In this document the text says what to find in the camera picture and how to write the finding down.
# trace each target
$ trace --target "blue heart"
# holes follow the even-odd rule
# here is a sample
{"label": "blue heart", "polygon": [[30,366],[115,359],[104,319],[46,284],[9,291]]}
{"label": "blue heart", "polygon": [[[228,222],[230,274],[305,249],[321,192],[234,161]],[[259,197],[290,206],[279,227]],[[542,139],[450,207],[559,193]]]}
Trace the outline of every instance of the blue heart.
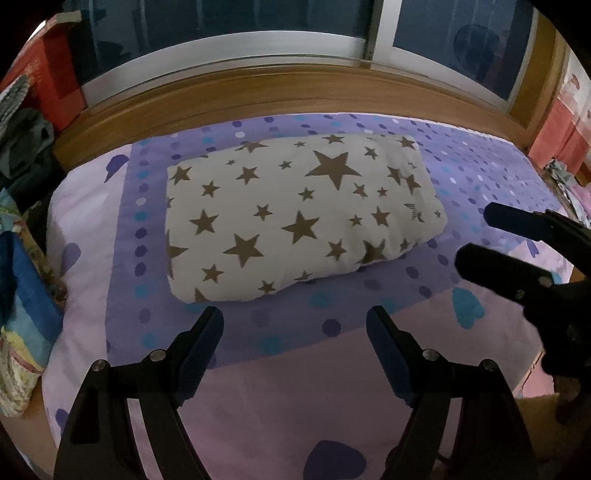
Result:
{"label": "blue heart", "polygon": [[452,303],[457,322],[466,330],[470,330],[478,319],[484,317],[484,308],[470,290],[454,288]]}
{"label": "blue heart", "polygon": [[348,480],[361,476],[367,460],[360,451],[332,440],[316,444],[304,465],[304,480]]}
{"label": "blue heart", "polygon": [[525,241],[525,243],[527,244],[527,248],[530,249],[530,255],[531,258],[535,258],[536,255],[540,254],[540,251],[538,250],[538,247],[535,246],[535,243],[533,243],[532,240],[530,240],[529,238]]}

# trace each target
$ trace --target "screw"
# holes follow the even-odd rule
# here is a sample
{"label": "screw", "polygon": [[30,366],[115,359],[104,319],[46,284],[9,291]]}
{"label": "screw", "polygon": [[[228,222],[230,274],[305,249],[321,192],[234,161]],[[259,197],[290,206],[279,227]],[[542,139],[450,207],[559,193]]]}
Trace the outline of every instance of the screw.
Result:
{"label": "screw", "polygon": [[107,366],[107,362],[106,360],[96,360],[91,366],[90,368],[92,369],[93,372],[100,372],[101,370],[104,369],[104,367]]}
{"label": "screw", "polygon": [[552,285],[554,285],[554,282],[550,277],[540,277],[538,278],[538,282],[540,285],[546,288],[550,288]]}
{"label": "screw", "polygon": [[480,362],[480,364],[482,365],[482,368],[484,368],[484,370],[488,370],[489,372],[494,372],[496,369],[499,368],[496,362],[488,358]]}
{"label": "screw", "polygon": [[427,348],[423,350],[423,358],[425,360],[429,360],[430,362],[434,362],[439,358],[439,352],[437,350],[433,350],[432,348]]}
{"label": "screw", "polygon": [[154,350],[150,353],[150,360],[153,362],[160,362],[166,358],[165,350]]}

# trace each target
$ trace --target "pillow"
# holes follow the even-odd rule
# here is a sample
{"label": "pillow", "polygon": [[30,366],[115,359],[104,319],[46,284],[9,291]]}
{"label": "pillow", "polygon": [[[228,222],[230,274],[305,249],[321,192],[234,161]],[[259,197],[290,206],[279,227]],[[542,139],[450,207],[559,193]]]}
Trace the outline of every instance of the pillow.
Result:
{"label": "pillow", "polygon": [[391,260],[447,223],[408,136],[246,142],[168,178],[168,279],[187,303],[250,300]]}

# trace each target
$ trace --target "blue dot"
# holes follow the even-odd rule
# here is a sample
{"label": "blue dot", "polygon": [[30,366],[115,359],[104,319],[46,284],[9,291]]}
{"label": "blue dot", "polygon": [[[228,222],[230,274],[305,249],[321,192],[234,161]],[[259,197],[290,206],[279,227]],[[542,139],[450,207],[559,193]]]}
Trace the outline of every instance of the blue dot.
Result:
{"label": "blue dot", "polygon": [[277,336],[261,339],[261,352],[263,355],[278,355],[281,353],[281,339]]}
{"label": "blue dot", "polygon": [[333,303],[333,296],[327,292],[318,291],[314,293],[308,300],[308,305],[313,309],[321,310],[327,309]]}
{"label": "blue dot", "polygon": [[337,319],[325,320],[322,324],[322,332],[327,337],[336,337],[340,333],[342,327]]}
{"label": "blue dot", "polygon": [[158,340],[153,333],[146,333],[142,336],[142,345],[148,350],[154,350],[158,346]]}
{"label": "blue dot", "polygon": [[136,286],[136,288],[134,289],[134,296],[137,299],[144,299],[148,295],[150,295],[150,291],[148,289],[148,286],[145,283],[142,283],[141,285]]}

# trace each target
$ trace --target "brown star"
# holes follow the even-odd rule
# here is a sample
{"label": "brown star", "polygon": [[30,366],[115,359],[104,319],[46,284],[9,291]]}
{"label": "brown star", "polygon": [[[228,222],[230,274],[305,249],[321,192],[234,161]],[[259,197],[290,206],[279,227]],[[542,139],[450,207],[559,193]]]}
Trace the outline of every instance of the brown star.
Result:
{"label": "brown star", "polygon": [[217,283],[217,278],[223,273],[223,271],[216,268],[216,264],[213,264],[211,268],[202,268],[201,270],[205,272],[203,281],[213,280],[214,283]]}
{"label": "brown star", "polygon": [[266,281],[262,280],[262,287],[259,288],[259,290],[265,292],[265,295],[271,293],[272,291],[276,291],[273,288],[274,283],[274,281],[272,281],[271,283],[267,283]]}
{"label": "brown star", "polygon": [[355,190],[353,193],[357,193],[361,198],[367,198],[368,197],[368,194],[365,193],[365,185],[359,186],[355,182],[353,182],[353,184],[357,188],[357,190]]}
{"label": "brown star", "polygon": [[412,148],[413,150],[415,149],[415,148],[413,147],[413,144],[414,144],[414,142],[413,142],[412,140],[409,140],[409,139],[408,139],[408,138],[406,138],[406,137],[403,137],[403,138],[402,138],[402,140],[397,140],[397,142],[400,142],[400,143],[402,144],[402,147],[403,147],[403,148],[404,148],[404,147],[410,147],[410,148]]}
{"label": "brown star", "polygon": [[400,170],[398,168],[392,168],[392,167],[388,167],[388,170],[390,171],[390,175],[388,175],[388,177],[393,178],[396,183],[398,183],[400,185],[400,180],[401,180],[401,175],[400,175]]}
{"label": "brown star", "polygon": [[191,180],[188,175],[189,170],[191,170],[191,167],[181,168],[179,166],[177,167],[177,171],[174,172],[174,175],[170,177],[169,180],[174,180],[175,185],[181,180]]}
{"label": "brown star", "polygon": [[371,214],[372,217],[375,218],[375,221],[378,225],[385,225],[385,226],[389,226],[388,225],[388,221],[386,220],[386,217],[388,215],[390,215],[390,212],[381,212],[379,207],[378,207],[378,211],[375,213]]}
{"label": "brown star", "polygon": [[241,146],[240,148],[237,148],[235,151],[239,151],[239,150],[244,150],[245,148],[248,149],[249,153],[252,153],[255,151],[256,148],[263,148],[263,147],[268,147],[268,145],[263,145],[261,142],[246,142],[243,146]]}
{"label": "brown star", "polygon": [[338,243],[334,244],[333,242],[329,242],[330,245],[330,252],[326,255],[327,257],[334,257],[335,261],[338,262],[340,260],[340,256],[342,254],[347,253],[347,250],[343,248],[343,239],[339,240]]}
{"label": "brown star", "polygon": [[181,253],[186,252],[188,248],[174,247],[170,244],[170,230],[166,230],[166,255],[168,256],[168,276],[174,279],[173,275],[173,258],[176,258]]}
{"label": "brown star", "polygon": [[213,180],[211,182],[209,182],[209,185],[201,185],[203,187],[203,193],[201,194],[202,197],[205,197],[205,195],[209,195],[211,198],[213,198],[213,192],[215,192],[216,190],[219,189],[219,187],[216,187],[213,184]]}
{"label": "brown star", "polygon": [[322,137],[324,140],[329,141],[329,145],[331,143],[343,143],[344,137],[337,137],[336,135],[330,134],[329,137]]}
{"label": "brown star", "polygon": [[207,213],[205,213],[205,210],[201,210],[201,216],[195,220],[189,220],[189,222],[191,222],[194,225],[197,225],[197,232],[195,232],[195,235],[199,235],[201,232],[211,232],[211,233],[215,233],[216,231],[213,229],[213,221],[218,217],[219,215],[214,215],[212,217],[208,217]]}
{"label": "brown star", "polygon": [[293,241],[292,241],[292,245],[294,245],[303,236],[307,236],[310,238],[316,238],[316,235],[312,231],[312,226],[318,220],[320,220],[320,217],[310,218],[310,219],[306,220],[304,218],[304,216],[301,214],[301,212],[298,210],[298,212],[295,216],[295,223],[281,227],[281,229],[285,230],[286,232],[290,232],[290,233],[294,234]]}
{"label": "brown star", "polygon": [[269,211],[269,204],[267,203],[264,207],[261,207],[260,205],[257,205],[256,208],[258,208],[258,212],[255,213],[253,215],[253,217],[261,217],[261,220],[265,220],[265,217],[267,215],[273,215],[272,212]]}
{"label": "brown star", "polygon": [[264,257],[264,255],[255,248],[258,237],[258,235],[255,235],[248,240],[244,240],[237,236],[237,234],[234,234],[234,241],[236,242],[236,245],[232,248],[229,248],[224,253],[228,255],[238,255],[240,268],[243,268],[250,257]]}
{"label": "brown star", "polygon": [[386,257],[384,256],[384,248],[386,246],[385,239],[382,240],[377,247],[374,247],[365,240],[363,240],[363,245],[365,246],[365,255],[357,262],[358,264],[365,265],[367,263],[375,262],[376,260],[386,260]]}
{"label": "brown star", "polygon": [[414,175],[409,175],[405,178],[405,180],[407,181],[408,189],[410,190],[410,195],[413,194],[414,189],[421,188],[421,186],[416,181],[414,181]]}
{"label": "brown star", "polygon": [[356,177],[360,177],[361,173],[353,170],[352,168],[347,166],[347,157],[349,155],[348,152],[341,153],[341,155],[337,155],[335,158],[327,157],[326,155],[317,152],[314,150],[314,154],[320,165],[316,167],[314,170],[309,171],[305,176],[306,177],[322,177],[327,175],[334,184],[337,190],[340,190],[340,184],[343,180],[343,176],[345,175],[354,175]]}
{"label": "brown star", "polygon": [[315,190],[308,190],[308,187],[304,187],[304,191],[298,193],[298,195],[301,195],[302,197],[302,202],[305,201],[306,199],[314,199],[314,197],[312,196],[312,194],[315,192]]}
{"label": "brown star", "polygon": [[311,275],[304,270],[304,272],[302,273],[301,277],[300,278],[295,278],[295,281],[306,281],[306,280],[308,280],[308,278],[310,278],[310,276]]}
{"label": "brown star", "polygon": [[257,179],[259,177],[256,176],[255,170],[257,167],[254,168],[246,168],[242,167],[242,175],[240,175],[237,180],[244,180],[244,185],[248,185],[248,182],[252,179]]}
{"label": "brown star", "polygon": [[365,147],[367,152],[363,155],[364,157],[371,157],[372,160],[375,160],[379,155],[375,152],[375,148]]}
{"label": "brown star", "polygon": [[351,226],[355,226],[355,225],[361,225],[361,217],[358,217],[357,214],[355,214],[355,216],[353,218],[349,219],[349,222],[351,222]]}

